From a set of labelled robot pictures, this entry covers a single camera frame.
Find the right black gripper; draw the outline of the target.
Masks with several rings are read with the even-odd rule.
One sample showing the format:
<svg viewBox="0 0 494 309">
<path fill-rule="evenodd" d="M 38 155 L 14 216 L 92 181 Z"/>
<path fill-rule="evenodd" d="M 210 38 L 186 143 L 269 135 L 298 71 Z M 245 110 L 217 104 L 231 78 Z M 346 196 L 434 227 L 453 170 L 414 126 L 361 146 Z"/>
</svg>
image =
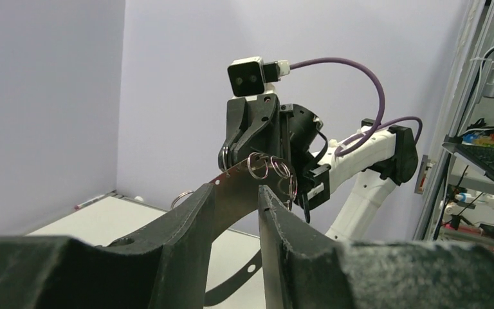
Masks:
<svg viewBox="0 0 494 309">
<path fill-rule="evenodd" d="M 329 149 L 319 116 L 298 104 L 279 106 L 276 94 L 255 100 L 233 98 L 226 105 L 226 135 L 218 155 L 219 168 L 229 168 L 253 152 L 279 155 L 272 160 L 277 174 L 289 182 L 288 207 L 311 211 L 330 198 L 331 167 L 322 162 Z"/>
</svg>

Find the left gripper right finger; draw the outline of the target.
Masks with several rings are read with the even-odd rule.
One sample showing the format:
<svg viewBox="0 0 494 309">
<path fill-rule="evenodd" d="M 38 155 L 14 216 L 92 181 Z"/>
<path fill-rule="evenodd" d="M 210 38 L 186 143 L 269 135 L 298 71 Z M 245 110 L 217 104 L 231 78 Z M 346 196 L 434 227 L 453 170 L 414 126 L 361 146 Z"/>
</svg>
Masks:
<svg viewBox="0 0 494 309">
<path fill-rule="evenodd" d="M 267 308 L 494 308 L 494 254 L 472 243 L 335 241 L 259 187 Z"/>
</svg>

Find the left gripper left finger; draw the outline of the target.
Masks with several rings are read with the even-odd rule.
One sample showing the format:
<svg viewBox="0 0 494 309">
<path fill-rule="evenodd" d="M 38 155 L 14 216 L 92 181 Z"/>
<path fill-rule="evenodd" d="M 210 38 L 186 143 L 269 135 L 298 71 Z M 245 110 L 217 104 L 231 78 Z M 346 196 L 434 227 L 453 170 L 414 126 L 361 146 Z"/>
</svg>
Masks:
<svg viewBox="0 0 494 309">
<path fill-rule="evenodd" d="M 0 237 L 0 308 L 202 308 L 215 187 L 93 246 L 67 236 Z"/>
</svg>

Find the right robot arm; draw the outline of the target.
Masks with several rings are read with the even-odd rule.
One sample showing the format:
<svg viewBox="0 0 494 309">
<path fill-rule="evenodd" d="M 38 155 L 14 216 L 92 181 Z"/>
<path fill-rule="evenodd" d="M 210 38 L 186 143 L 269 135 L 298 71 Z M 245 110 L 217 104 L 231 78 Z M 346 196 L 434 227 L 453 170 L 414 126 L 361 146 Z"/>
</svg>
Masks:
<svg viewBox="0 0 494 309">
<path fill-rule="evenodd" d="M 360 239 L 384 200 L 416 171 L 418 136 L 409 127 L 364 120 L 342 141 L 323 137 L 322 121 L 298 104 L 283 105 L 274 93 L 233 98 L 226 105 L 226 138 L 219 153 L 223 172 L 245 170 L 251 178 L 275 177 L 286 206 L 298 205 L 305 219 L 345 181 L 354 187 L 327 230 L 335 240 Z"/>
</svg>

